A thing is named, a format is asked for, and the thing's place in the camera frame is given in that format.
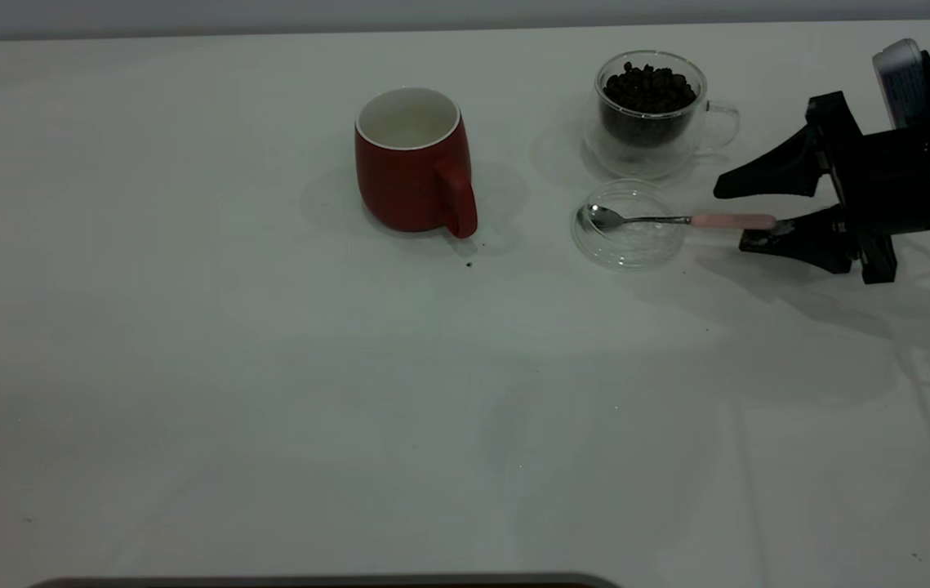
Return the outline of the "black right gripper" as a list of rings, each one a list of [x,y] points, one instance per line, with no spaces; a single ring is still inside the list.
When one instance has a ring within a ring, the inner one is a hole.
[[[814,196],[830,176],[838,204],[742,231],[738,249],[790,258],[833,274],[861,265],[867,284],[892,283],[892,238],[930,227],[930,92],[912,126],[865,135],[840,92],[808,102],[807,124],[716,180],[716,198]]]

